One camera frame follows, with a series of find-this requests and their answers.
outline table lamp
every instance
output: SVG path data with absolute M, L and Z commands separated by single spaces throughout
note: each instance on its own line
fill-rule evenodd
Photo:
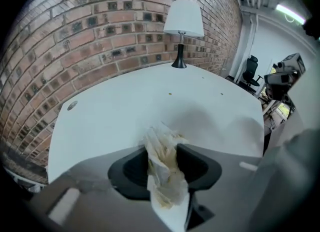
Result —
M 163 31 L 168 34 L 180 35 L 178 54 L 172 67 L 185 69 L 184 36 L 203 37 L 204 25 L 199 5 L 190 0 L 176 0 L 172 3 L 165 21 Z

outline brick wall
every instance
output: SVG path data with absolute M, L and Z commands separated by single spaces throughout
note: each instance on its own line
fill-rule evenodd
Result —
M 109 78 L 172 62 L 179 37 L 163 28 L 173 1 L 29 0 L 1 58 L 4 163 L 45 182 L 51 135 L 66 100 Z M 239 42 L 237 0 L 193 1 L 201 7 L 205 37 L 186 37 L 184 58 L 219 74 Z

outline black lamp base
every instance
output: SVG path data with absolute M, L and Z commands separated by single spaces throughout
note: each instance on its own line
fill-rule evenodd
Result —
M 183 44 L 178 44 L 178 55 L 171 66 L 177 69 L 185 69 L 187 67 L 184 61 L 184 45 Z

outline fluorescent light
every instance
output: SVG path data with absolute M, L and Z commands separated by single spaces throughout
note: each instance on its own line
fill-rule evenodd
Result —
M 290 17 L 294 18 L 296 21 L 301 23 L 302 25 L 305 24 L 306 20 L 293 12 L 292 10 L 288 9 L 287 7 L 284 7 L 281 4 L 278 4 L 275 8 L 276 10 L 285 13 L 286 15 L 289 15 Z

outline tabletop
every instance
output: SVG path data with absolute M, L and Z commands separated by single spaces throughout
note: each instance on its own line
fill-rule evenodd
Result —
M 109 79 L 64 103 L 50 145 L 49 183 L 83 160 L 138 146 L 159 122 L 195 146 L 263 155 L 258 99 L 209 71 L 168 63 Z

